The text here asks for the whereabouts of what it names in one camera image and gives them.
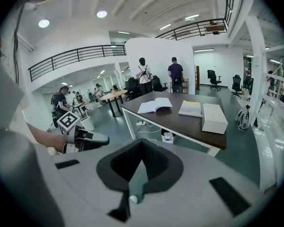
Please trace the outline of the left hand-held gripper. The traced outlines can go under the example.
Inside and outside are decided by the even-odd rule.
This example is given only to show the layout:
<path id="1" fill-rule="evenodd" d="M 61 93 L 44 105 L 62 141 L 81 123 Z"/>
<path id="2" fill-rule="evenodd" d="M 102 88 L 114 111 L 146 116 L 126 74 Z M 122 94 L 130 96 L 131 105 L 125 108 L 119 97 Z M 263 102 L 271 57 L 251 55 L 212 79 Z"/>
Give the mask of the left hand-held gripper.
<path id="1" fill-rule="evenodd" d="M 63 146 L 62 153 L 75 153 L 78 151 L 87 151 L 101 148 L 99 145 L 90 145 L 91 142 L 98 144 L 108 144 L 109 137 L 104 134 L 93 132 L 79 126 L 77 122 L 80 118 L 68 111 L 62 115 L 57 123 L 62 128 L 62 133 L 66 136 L 66 143 Z"/>

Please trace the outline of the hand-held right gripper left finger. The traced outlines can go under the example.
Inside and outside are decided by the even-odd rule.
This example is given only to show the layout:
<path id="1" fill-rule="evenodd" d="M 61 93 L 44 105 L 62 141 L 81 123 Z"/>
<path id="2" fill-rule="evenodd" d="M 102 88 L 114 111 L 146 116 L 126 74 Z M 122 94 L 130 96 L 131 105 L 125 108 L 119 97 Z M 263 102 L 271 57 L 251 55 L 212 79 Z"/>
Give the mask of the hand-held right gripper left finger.
<path id="1" fill-rule="evenodd" d="M 119 150 L 101 158 L 96 171 L 103 184 L 110 190 L 122 194 L 116 209 L 108 215 L 126 222 L 130 216 L 129 182 L 142 161 L 142 140 L 134 140 Z"/>

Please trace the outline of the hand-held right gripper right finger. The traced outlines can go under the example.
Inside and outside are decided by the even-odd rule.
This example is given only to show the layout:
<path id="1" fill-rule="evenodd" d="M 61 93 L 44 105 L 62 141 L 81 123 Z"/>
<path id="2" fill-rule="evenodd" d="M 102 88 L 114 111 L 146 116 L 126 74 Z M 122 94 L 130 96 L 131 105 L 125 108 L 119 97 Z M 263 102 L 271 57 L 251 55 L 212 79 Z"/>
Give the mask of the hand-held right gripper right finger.
<path id="1" fill-rule="evenodd" d="M 142 187 L 143 194 L 165 192 L 181 178 L 184 164 L 170 150 L 149 140 L 142 140 L 141 154 L 148 179 Z"/>

